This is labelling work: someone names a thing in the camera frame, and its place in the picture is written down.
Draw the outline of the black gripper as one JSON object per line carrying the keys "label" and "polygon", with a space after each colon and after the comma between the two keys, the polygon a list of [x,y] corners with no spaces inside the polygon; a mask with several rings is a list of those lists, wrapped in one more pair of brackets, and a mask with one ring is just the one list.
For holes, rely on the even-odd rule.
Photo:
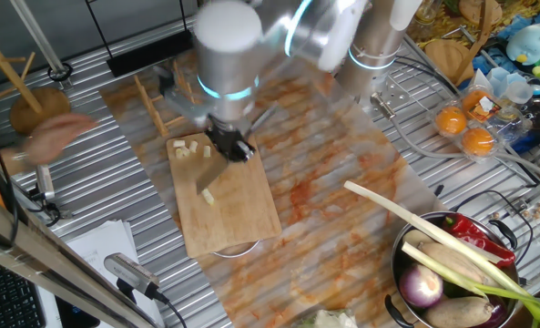
{"label": "black gripper", "polygon": [[245,140],[238,129],[231,128],[213,116],[209,116],[209,126],[205,134],[227,161],[247,162],[255,155],[256,149]]}

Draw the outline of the bare person hand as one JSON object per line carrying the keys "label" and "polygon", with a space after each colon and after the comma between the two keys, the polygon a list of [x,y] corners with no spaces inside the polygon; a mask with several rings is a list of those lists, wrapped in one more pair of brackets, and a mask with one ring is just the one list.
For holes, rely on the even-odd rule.
{"label": "bare person hand", "polygon": [[96,125],[91,117],[74,113],[45,120],[33,130],[23,146],[26,161],[32,165],[50,163],[75,138]]}

